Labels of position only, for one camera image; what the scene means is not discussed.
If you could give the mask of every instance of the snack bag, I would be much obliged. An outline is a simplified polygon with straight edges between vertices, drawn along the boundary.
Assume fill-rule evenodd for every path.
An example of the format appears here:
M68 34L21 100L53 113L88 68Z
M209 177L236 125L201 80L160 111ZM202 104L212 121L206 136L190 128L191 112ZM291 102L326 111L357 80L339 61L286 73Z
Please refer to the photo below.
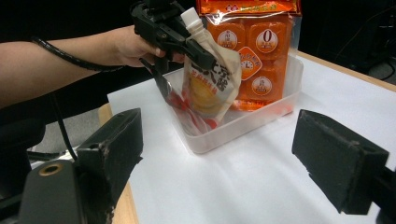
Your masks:
M241 66L238 52L226 49L204 28L194 8L181 14L191 37L216 59L211 70L205 70L186 57L182 97L190 109L205 122L207 131L221 123L224 114L238 95Z
M253 111L283 97L288 57L297 49L300 1L198 0L207 30L239 52L242 82L232 109Z

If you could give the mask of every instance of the human hand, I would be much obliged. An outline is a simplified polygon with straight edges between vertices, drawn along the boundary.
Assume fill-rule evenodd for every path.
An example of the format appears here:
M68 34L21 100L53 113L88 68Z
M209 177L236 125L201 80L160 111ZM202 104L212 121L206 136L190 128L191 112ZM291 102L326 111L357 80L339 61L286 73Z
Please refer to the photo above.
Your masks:
M132 67L141 67L143 64L139 58L144 58L150 63L154 63L154 57L164 57L165 51L150 45L140 35L134 33L134 26L127 26L110 32L113 36L118 57L122 64ZM183 63L184 55L173 53L173 62Z

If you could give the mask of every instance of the white table surface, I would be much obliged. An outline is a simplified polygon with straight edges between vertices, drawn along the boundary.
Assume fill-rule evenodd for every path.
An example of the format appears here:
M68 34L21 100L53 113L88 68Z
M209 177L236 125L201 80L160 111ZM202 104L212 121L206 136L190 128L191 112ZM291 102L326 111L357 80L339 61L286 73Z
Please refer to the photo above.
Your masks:
M183 144L153 80L108 95L113 114L142 109L144 159L130 178L139 223L375 223L374 203L368 216L338 214L291 144L299 110L316 111L389 151L394 170L396 92L299 59L294 112L206 154Z

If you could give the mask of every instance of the human arm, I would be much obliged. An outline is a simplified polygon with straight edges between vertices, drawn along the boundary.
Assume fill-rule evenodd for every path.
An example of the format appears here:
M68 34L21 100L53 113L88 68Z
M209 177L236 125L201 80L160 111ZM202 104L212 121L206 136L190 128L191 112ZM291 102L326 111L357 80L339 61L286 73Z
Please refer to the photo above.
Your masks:
M49 41L53 46L90 63L142 66L165 52L123 27L99 35ZM177 55L175 61L182 61ZM55 91L97 72L78 67L30 42L0 44L0 108Z

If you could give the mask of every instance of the white cap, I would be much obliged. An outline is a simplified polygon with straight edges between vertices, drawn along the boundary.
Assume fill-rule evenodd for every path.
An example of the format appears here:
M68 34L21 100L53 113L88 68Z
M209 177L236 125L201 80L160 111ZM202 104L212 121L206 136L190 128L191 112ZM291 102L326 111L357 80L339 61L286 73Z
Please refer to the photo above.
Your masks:
M187 29L189 29L190 26L193 26L196 23L201 22L201 19L199 18L197 12L195 11L195 8L193 7L181 13L180 17L184 21L184 24L186 24Z

